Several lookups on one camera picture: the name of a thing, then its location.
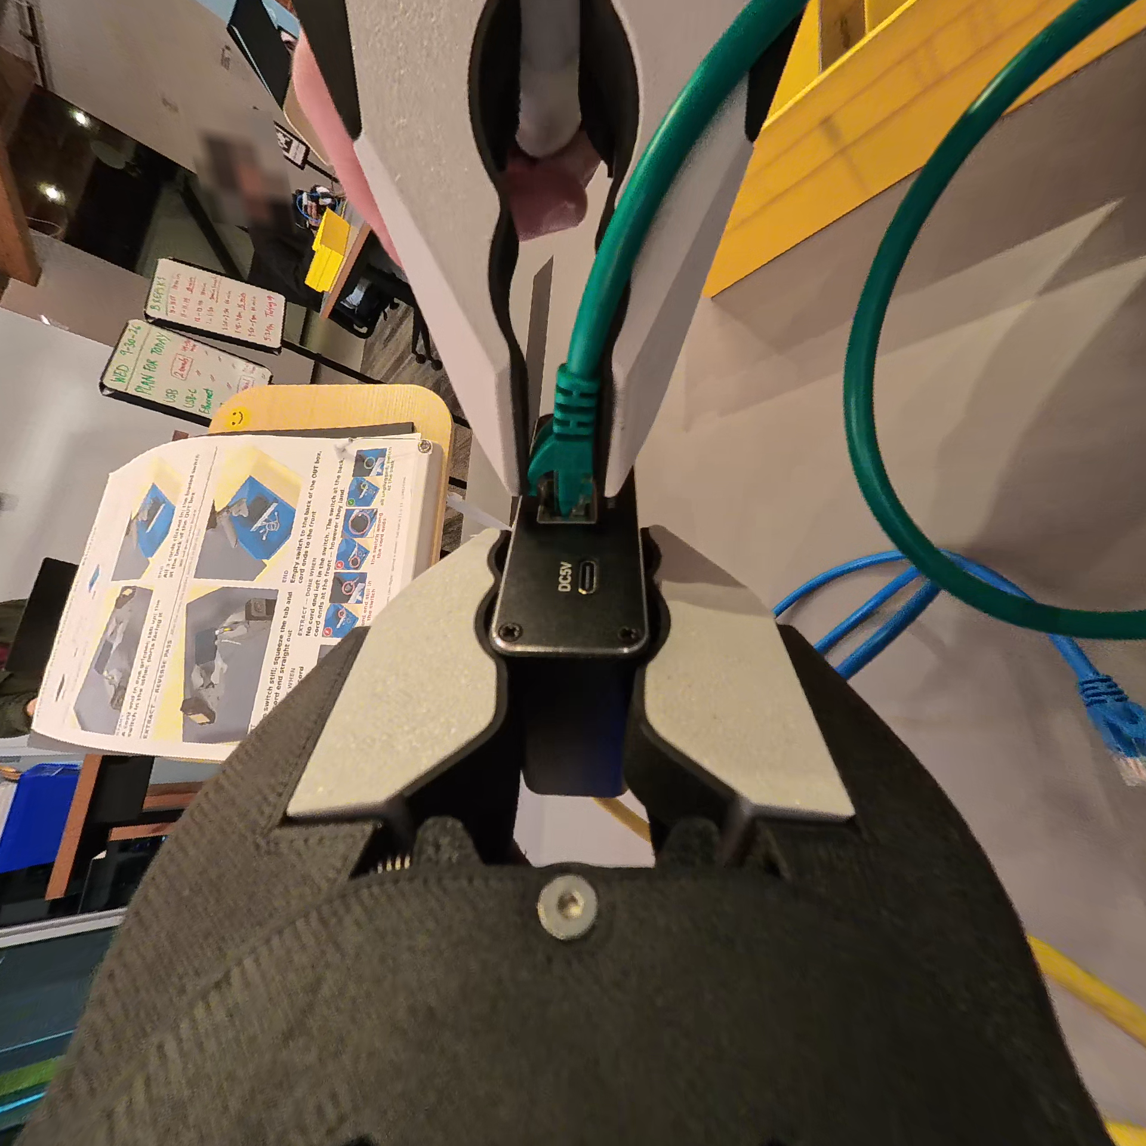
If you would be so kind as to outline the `white metal document stand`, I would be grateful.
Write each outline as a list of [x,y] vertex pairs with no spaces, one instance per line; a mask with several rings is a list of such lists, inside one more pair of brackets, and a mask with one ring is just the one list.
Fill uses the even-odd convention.
[[414,436],[414,444],[419,459],[415,464],[415,503],[419,511],[418,546],[423,564],[437,564],[441,557],[448,509],[459,512],[466,522],[481,530],[511,530],[508,523],[462,497],[464,487],[453,481],[451,449],[422,434]]

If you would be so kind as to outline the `printed instruction sheet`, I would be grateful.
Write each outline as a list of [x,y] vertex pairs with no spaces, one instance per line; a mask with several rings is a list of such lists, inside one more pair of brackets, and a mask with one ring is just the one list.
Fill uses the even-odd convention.
[[414,436],[209,436],[115,471],[30,743],[224,762],[429,568]]

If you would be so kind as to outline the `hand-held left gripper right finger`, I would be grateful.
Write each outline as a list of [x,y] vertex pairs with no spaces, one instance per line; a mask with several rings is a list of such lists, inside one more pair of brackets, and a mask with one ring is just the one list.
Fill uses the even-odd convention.
[[665,526],[647,545],[651,647],[635,676],[625,782],[657,859],[699,822],[737,861],[759,822],[852,824],[853,800],[773,610]]

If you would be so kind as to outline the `large yellow plastic bin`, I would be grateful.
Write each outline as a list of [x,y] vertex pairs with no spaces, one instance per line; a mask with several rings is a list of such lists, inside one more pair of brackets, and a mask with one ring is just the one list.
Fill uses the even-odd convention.
[[812,2],[709,275],[715,298],[936,151],[1070,2]]

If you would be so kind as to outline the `white and blue box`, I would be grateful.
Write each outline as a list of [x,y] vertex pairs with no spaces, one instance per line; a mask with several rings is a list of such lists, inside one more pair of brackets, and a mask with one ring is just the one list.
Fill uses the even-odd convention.
[[82,766],[73,762],[36,764],[25,771],[3,769],[2,874],[54,865]]

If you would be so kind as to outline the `whiteboard with green writing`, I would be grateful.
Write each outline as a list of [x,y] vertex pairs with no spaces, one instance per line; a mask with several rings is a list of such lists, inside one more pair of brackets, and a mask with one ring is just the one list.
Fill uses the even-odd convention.
[[208,427],[232,397],[268,387],[273,378],[266,366],[130,320],[97,387],[104,397]]

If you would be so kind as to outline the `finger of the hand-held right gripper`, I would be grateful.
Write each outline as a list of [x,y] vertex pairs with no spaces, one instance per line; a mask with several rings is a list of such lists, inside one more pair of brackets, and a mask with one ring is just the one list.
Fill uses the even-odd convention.
[[[621,78],[606,84],[606,123],[620,133],[609,206],[628,191],[642,152],[684,85],[744,3],[620,2],[620,36],[606,28]],[[710,266],[745,175],[748,78],[741,77],[702,134],[658,209],[606,358],[605,494],[625,483],[665,400]]]
[[526,376],[496,305],[508,241],[471,116],[486,3],[347,3],[362,133],[355,153],[464,417],[512,496],[523,492]]

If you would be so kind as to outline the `whiteboard with red writing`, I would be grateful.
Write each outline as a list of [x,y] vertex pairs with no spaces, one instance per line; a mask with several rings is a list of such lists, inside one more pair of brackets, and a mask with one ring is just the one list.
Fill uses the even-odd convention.
[[211,269],[163,258],[153,272],[145,318],[182,335],[279,354],[286,298]]

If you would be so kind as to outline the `small yellow parts bin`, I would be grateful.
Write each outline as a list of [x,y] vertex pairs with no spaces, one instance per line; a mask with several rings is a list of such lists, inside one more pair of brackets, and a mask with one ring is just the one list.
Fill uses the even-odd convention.
[[325,209],[312,242],[306,286],[317,294],[329,292],[347,261],[352,227],[337,213]]

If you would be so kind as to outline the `brown background work table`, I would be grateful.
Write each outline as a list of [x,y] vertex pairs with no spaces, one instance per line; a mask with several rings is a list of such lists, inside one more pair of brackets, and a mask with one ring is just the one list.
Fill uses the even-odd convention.
[[362,213],[348,202],[337,213],[348,226],[348,243],[332,287],[322,295],[320,316],[367,340],[393,309],[412,307],[417,301],[406,272],[385,251]]

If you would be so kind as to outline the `black ethernet splitter box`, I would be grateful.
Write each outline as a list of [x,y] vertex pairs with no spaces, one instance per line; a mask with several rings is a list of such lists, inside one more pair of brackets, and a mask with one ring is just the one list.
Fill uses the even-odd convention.
[[623,796],[628,711],[650,650],[635,475],[597,503],[595,522],[550,522],[537,497],[522,500],[490,639],[528,789]]

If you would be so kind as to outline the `person's right hand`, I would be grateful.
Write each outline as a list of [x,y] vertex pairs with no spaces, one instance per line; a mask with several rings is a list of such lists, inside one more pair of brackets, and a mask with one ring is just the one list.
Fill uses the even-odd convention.
[[583,126],[557,152],[535,157],[518,144],[509,151],[505,189],[520,243],[580,226],[588,211],[588,187],[601,156]]

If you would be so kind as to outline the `brown wooden side table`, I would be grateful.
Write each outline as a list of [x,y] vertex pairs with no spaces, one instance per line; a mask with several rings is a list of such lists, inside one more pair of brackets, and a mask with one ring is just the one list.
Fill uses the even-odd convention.
[[48,879],[45,901],[65,900],[110,846],[164,839],[205,788],[155,782],[151,756],[86,755]]

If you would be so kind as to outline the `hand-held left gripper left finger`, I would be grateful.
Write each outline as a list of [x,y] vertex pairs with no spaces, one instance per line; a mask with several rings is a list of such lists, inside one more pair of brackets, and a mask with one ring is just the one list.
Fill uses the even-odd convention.
[[486,620],[508,534],[485,530],[411,582],[363,639],[287,808],[373,820],[404,844],[451,818],[489,865],[512,861],[519,715]]

